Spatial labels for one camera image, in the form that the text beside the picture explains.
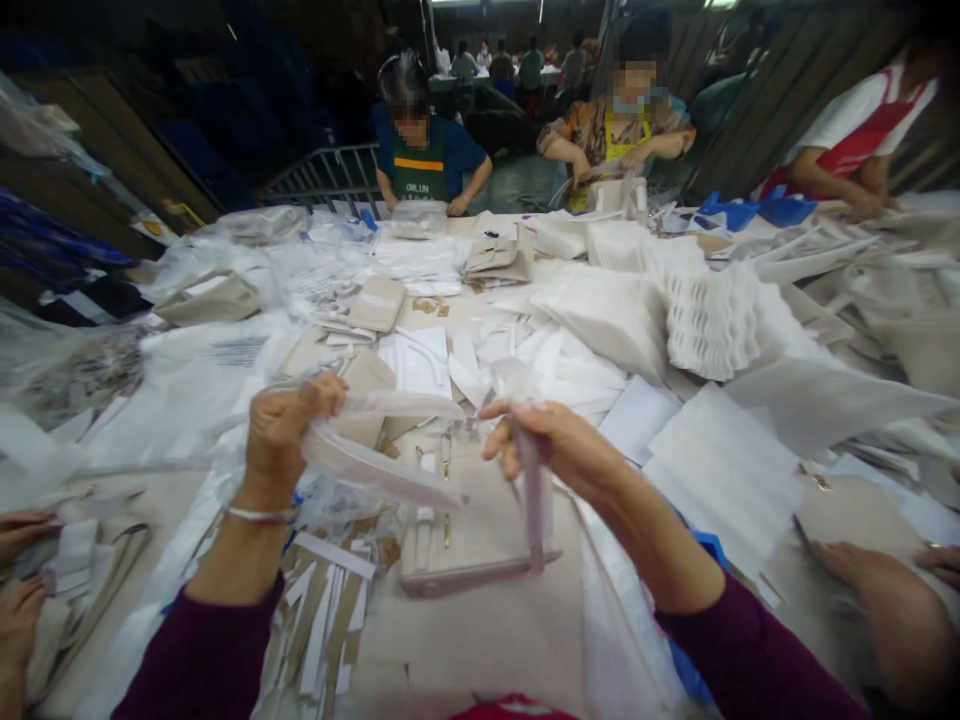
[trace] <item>white t-shirt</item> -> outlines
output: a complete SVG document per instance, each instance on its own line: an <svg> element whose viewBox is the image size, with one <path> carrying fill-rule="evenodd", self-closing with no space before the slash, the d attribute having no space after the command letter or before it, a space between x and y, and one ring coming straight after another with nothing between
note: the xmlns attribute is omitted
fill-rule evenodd
<svg viewBox="0 0 960 720"><path fill-rule="evenodd" d="M583 66L587 62L587 53L583 48L576 48L567 53L563 59L563 84L567 87L576 87L583 80Z"/></svg>
<svg viewBox="0 0 960 720"><path fill-rule="evenodd" d="M900 80L903 77L903 63L895 63L890 66L891 77L890 87L887 89L887 78L883 72L861 80L842 95L833 99L824 109L820 116L813 121L803 137L790 148L787 157L781 165L789 165L793 162L801 148L805 147L823 147L828 150L834 148L841 140L860 127L884 102L884 93L886 92L886 102L896 100L900 92ZM923 109L930 104L933 96L937 94L938 81L933 80L926 84L920 98L917 100L913 110L900 121L900 124L887 135L880 147L873 153L874 156L890 155L897 149L897 145L903 140L914 120L923 112ZM920 88L914 91L908 98L912 101Z"/></svg>
<svg viewBox="0 0 960 720"><path fill-rule="evenodd" d="M453 67L450 69L450 74L456 78L469 80L477 74L477 70L477 61L473 59L473 55L464 53L453 59Z"/></svg>

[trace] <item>red apron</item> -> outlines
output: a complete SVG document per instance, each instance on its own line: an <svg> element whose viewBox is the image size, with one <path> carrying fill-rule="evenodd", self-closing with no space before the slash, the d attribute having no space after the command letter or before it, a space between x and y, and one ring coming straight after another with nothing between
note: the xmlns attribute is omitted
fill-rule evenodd
<svg viewBox="0 0 960 720"><path fill-rule="evenodd" d="M846 180L853 175L860 166L863 165L877 148L883 144L887 135L893 132L910 111L913 110L917 101L926 90L926 84L920 86L909 102L887 102L887 95L890 93L890 83L893 80L893 71L890 68L884 70L881 75L887 78L887 89L883 92L883 102L873 115L868 117L863 124L841 140L832 150L827 150L823 155L817 158L817 165L822 167L834 177ZM780 167L761 184L759 198L763 200L778 185L786 185L785 195L795 195L803 191L787 179L787 168ZM810 200L832 200L833 198L822 195L808 195Z"/></svg>

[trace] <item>floral shirt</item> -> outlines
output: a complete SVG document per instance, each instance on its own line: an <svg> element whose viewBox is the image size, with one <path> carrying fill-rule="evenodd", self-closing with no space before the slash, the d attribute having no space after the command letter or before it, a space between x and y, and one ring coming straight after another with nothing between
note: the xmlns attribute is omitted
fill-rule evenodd
<svg viewBox="0 0 960 720"><path fill-rule="evenodd" d="M586 153L590 165L600 165L607 159L607 136L604 126L606 98L593 102L575 102L563 117L557 118L543 128L537 140L537 152L541 155L557 138L564 138L579 145ZM680 113L670 108L668 98L656 98L650 118L650 137L672 132L687 133L683 152L693 145L696 130ZM638 145L646 140L643 123L635 120L615 138L618 145Z"/></svg>

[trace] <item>bracelet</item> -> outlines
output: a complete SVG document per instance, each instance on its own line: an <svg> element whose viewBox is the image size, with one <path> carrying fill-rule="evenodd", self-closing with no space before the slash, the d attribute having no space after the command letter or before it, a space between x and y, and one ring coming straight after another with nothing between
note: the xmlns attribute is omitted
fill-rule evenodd
<svg viewBox="0 0 960 720"><path fill-rule="evenodd" d="M227 506L228 515L233 515L247 522L255 523L283 523L290 525L300 517L300 508L293 507L289 510L279 510L274 512L259 512L257 510L241 510L232 506Z"/></svg>

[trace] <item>metal barrier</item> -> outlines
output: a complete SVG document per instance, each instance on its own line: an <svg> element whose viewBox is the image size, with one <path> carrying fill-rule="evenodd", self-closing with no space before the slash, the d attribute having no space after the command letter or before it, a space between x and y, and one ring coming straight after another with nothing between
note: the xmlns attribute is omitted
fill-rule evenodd
<svg viewBox="0 0 960 720"><path fill-rule="evenodd" d="M301 158L267 183L260 193L265 205L305 205L312 210L334 201L345 202L355 217L369 205L380 220L377 201L383 200L377 186L377 143L320 148Z"/></svg>

